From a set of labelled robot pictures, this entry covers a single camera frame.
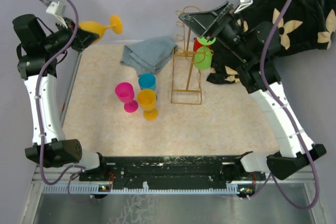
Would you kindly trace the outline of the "orange plastic wine glass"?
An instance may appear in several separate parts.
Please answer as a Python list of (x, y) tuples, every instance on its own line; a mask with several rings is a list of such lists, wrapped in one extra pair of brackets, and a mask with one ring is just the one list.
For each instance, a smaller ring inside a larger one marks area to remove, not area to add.
[(123, 32), (123, 24), (119, 16), (117, 15), (111, 15), (109, 18), (109, 25), (104, 26), (96, 21), (85, 21), (80, 22), (79, 27), (82, 30), (92, 32), (94, 34), (98, 35), (98, 38), (95, 39), (92, 43), (95, 44), (99, 42), (102, 37), (104, 36), (107, 29), (112, 29), (115, 34), (122, 34)]
[(141, 90), (137, 96), (138, 103), (143, 110), (143, 116), (148, 121), (153, 121), (158, 116), (156, 109), (156, 94), (153, 90)]

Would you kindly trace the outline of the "red plastic wine glass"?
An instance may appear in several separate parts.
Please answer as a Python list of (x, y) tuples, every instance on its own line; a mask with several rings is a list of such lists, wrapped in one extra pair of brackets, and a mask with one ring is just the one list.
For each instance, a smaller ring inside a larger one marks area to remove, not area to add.
[(196, 37), (194, 39), (194, 45), (193, 45), (193, 51), (194, 52), (196, 52), (199, 48), (201, 48), (203, 46), (203, 44), (200, 43), (199, 39), (200, 39), (199, 37)]

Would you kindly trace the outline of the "green plastic wine glass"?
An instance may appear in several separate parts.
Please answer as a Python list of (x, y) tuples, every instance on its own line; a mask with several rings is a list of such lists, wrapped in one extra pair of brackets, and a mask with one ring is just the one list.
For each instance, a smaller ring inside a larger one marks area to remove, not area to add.
[(203, 46), (195, 52), (194, 66), (198, 70), (206, 70), (211, 67), (212, 56), (214, 54), (211, 45), (215, 43), (216, 39), (207, 40), (206, 38), (199, 38), (199, 41)]

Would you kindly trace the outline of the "pink plastic wine glass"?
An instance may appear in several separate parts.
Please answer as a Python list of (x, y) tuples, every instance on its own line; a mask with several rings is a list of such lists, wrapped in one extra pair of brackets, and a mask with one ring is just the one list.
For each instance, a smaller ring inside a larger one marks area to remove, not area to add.
[(134, 99), (135, 93), (132, 84), (128, 82), (119, 83), (114, 91), (118, 99), (124, 103), (124, 110), (126, 112), (134, 113), (138, 109), (139, 105)]

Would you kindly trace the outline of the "blue plastic wine glass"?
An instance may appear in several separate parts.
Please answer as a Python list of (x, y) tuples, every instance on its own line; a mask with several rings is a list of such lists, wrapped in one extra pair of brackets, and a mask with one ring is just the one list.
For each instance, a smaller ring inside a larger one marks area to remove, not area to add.
[(145, 73), (139, 76), (138, 84), (141, 89), (138, 95), (138, 101), (143, 103), (148, 101), (149, 98), (153, 99), (156, 95), (156, 77), (154, 74)]

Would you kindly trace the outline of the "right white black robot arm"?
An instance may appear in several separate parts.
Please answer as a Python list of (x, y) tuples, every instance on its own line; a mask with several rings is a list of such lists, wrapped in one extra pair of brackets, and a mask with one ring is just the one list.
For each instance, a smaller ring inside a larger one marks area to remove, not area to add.
[(181, 13), (179, 20), (197, 37), (220, 42), (228, 49), (225, 58), (239, 59), (236, 70), (240, 82), (261, 107), (278, 142), (279, 150), (275, 153), (244, 155), (234, 167), (235, 175), (245, 180), (253, 172), (270, 172), (284, 180), (312, 166), (327, 150), (307, 135), (286, 98), (273, 62), (281, 47), (275, 22), (258, 21), (247, 30), (242, 15), (231, 7), (231, 3), (225, 2), (210, 11)]

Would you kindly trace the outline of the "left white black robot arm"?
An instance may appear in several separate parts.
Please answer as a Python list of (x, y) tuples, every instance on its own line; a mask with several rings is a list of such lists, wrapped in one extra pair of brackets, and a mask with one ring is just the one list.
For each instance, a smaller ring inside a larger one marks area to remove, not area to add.
[(57, 32), (46, 35), (38, 20), (33, 14), (13, 20), (20, 40), (17, 69), (29, 95), (34, 126), (32, 147), (25, 149), (25, 155), (44, 168), (76, 164), (90, 170), (96, 179), (106, 179), (109, 167), (101, 163), (101, 155), (83, 150), (77, 139), (66, 139), (56, 99), (58, 61), (54, 55), (69, 47), (81, 52), (98, 39), (98, 34), (78, 28), (69, 42), (75, 32), (74, 21), (66, 18), (65, 26), (58, 25)]

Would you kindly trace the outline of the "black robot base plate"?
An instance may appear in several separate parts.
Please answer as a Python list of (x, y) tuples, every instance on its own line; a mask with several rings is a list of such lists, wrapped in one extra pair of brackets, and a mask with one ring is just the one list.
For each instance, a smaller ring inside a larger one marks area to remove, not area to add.
[(261, 181), (262, 172), (247, 172), (242, 155), (101, 156), (100, 167), (83, 172), (81, 182), (111, 182), (114, 189), (225, 189), (233, 181)]

